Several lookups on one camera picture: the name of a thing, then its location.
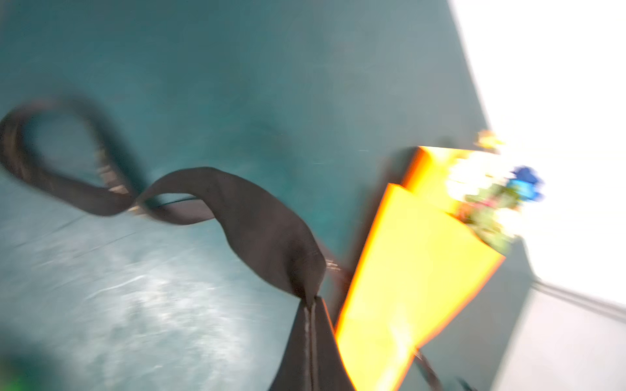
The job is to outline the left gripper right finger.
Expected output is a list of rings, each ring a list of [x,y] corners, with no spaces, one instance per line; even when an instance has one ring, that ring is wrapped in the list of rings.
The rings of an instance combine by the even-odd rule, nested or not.
[[[354,390],[337,348],[326,304],[316,297],[311,312],[312,389],[321,391]]]

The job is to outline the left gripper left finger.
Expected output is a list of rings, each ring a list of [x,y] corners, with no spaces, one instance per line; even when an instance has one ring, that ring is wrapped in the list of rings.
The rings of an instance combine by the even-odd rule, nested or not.
[[[301,301],[270,391],[311,391],[311,313]]]

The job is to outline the orange wrapping paper sheet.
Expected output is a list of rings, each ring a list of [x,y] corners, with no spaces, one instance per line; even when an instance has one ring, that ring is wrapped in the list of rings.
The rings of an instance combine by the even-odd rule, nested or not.
[[[396,390],[416,351],[440,334],[503,262],[457,219],[448,171],[478,151],[420,147],[387,185],[335,337],[358,390]]]

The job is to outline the pink fake flower stem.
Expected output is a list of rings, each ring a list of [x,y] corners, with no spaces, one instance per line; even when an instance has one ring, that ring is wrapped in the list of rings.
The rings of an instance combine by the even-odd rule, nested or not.
[[[505,256],[518,237],[521,214],[515,196],[501,185],[466,195],[457,218],[490,248]]]

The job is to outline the blue fake flower stem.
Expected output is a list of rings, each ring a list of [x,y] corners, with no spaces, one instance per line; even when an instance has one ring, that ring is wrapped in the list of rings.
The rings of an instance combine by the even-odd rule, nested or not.
[[[516,167],[511,174],[513,177],[508,180],[506,188],[512,192],[519,201],[540,201],[543,194],[540,187],[543,182],[536,176],[535,171],[527,166]]]

